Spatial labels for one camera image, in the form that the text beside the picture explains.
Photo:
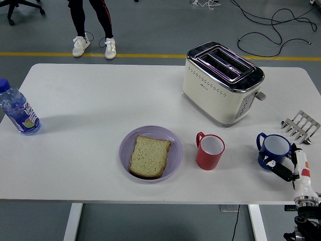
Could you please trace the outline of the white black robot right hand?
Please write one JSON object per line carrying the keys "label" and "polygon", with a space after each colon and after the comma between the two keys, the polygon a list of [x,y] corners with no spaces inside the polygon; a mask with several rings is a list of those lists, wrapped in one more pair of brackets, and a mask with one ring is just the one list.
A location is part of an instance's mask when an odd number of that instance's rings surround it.
{"label": "white black robot right hand", "polygon": [[309,205],[318,204],[318,194],[311,186],[309,164],[305,152],[292,144],[291,161],[294,165],[294,170],[291,171],[273,158],[267,156],[262,151],[259,156],[263,159],[268,169],[281,179],[292,182],[294,188],[294,202],[297,206],[301,206],[304,202]]}

